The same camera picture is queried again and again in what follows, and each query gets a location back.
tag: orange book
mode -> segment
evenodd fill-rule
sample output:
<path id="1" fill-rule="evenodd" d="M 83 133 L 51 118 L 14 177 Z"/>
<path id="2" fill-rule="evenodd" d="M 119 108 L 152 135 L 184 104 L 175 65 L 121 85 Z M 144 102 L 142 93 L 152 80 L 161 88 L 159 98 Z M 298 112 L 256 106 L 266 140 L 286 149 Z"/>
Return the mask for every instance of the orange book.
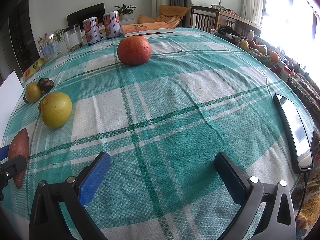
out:
<path id="1" fill-rule="evenodd" d="M 122 25 L 123 35 L 125 37 L 134 35 L 154 34 L 154 33 L 173 33 L 174 27 L 165 22 L 124 24 Z"/>

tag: blue gripper pad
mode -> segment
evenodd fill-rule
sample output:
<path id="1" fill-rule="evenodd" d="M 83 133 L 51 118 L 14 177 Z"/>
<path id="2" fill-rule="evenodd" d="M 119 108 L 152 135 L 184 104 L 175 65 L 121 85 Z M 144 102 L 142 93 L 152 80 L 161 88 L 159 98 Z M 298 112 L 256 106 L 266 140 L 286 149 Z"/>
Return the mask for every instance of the blue gripper pad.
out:
<path id="1" fill-rule="evenodd" d="M 221 153 L 216 155 L 214 167 L 219 173 L 224 185 L 226 185 L 233 202 L 241 206 L 245 205 L 246 187 Z"/>
<path id="2" fill-rule="evenodd" d="M 97 161 L 91 169 L 87 177 L 79 187 L 78 199 L 82 206 L 88 204 L 93 199 L 94 195 L 111 165 L 110 155 L 104 152 L 103 156 Z"/>
<path id="3" fill-rule="evenodd" d="M 4 160 L 9 155 L 9 145 L 0 148 L 0 161 Z"/>

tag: checkered tablecloth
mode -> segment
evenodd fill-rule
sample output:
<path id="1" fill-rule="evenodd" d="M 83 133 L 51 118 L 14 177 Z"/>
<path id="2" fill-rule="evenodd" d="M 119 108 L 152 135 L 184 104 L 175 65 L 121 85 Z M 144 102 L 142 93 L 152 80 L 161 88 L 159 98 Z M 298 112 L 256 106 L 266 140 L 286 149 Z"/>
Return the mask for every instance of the checkered tablecloth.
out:
<path id="1" fill-rule="evenodd" d="M 30 139 L 22 188 L 10 181 L 4 189 L 2 204 L 17 227 L 30 217 L 40 180 L 77 175 L 101 151 L 111 155 L 111 168 L 86 209 L 110 240 L 217 239 L 239 209 L 212 165 L 220 151 L 262 182 L 295 185 L 274 93 L 295 103 L 309 139 L 313 121 L 285 83 L 240 48 L 197 29 L 145 37 L 152 56 L 143 65 L 119 61 L 119 37 L 64 54 L 23 84 L 48 77 L 52 92 L 66 93 L 73 108 L 55 130 L 44 125 L 38 102 L 21 98 L 11 116 L 2 146 L 22 128 Z"/>

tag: fruit-patterned package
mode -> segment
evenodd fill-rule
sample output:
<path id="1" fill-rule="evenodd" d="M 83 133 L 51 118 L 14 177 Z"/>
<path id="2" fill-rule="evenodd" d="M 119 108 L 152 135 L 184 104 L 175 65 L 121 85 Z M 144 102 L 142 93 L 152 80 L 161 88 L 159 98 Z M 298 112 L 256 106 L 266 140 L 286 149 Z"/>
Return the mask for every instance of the fruit-patterned package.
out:
<path id="1" fill-rule="evenodd" d="M 36 62 L 34 62 L 27 70 L 23 73 L 22 77 L 20 78 L 20 82 L 25 82 L 29 77 L 33 74 L 37 73 L 45 64 L 45 60 L 43 57 L 39 58 Z"/>

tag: bolt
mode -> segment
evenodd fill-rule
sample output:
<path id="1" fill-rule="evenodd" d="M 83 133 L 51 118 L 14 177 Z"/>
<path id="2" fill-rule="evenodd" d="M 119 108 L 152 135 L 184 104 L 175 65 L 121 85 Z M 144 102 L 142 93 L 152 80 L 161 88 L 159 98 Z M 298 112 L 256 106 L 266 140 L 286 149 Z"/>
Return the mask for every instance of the bolt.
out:
<path id="1" fill-rule="evenodd" d="M 252 183 L 257 183 L 259 180 L 258 180 L 257 177 L 251 176 L 251 177 L 250 177 L 250 181 L 251 181 Z"/>
<path id="2" fill-rule="evenodd" d="M 68 183 L 74 183 L 75 181 L 76 181 L 76 178 L 74 176 L 67 178 Z"/>
<path id="3" fill-rule="evenodd" d="M 286 182 L 285 180 L 281 179 L 280 185 L 281 185 L 282 187 L 285 187 L 285 186 L 287 186 L 287 182 Z"/>
<path id="4" fill-rule="evenodd" d="M 41 180 L 38 185 L 39 187 L 43 187 L 45 185 L 45 180 Z"/>

